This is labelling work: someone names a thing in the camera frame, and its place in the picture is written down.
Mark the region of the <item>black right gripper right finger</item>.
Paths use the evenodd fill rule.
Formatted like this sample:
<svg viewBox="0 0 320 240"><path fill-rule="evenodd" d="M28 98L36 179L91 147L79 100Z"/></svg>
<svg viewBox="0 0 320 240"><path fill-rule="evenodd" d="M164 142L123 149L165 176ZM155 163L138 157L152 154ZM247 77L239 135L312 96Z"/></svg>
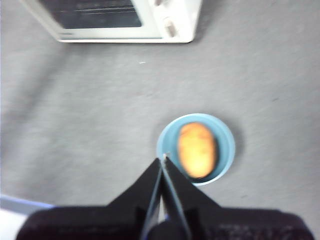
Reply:
<svg viewBox="0 0 320 240"><path fill-rule="evenodd" d="M187 235L193 240L312 240L301 217L276 209L223 207L194 186L169 159L163 175Z"/></svg>

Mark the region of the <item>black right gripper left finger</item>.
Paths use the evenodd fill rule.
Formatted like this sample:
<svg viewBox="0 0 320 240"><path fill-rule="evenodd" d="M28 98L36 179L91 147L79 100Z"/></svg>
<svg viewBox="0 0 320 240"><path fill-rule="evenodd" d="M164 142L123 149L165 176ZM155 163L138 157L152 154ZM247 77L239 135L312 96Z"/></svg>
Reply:
<svg viewBox="0 0 320 240"><path fill-rule="evenodd" d="M31 214L18 240L138 240L161 179L160 160L107 205L58 206Z"/></svg>

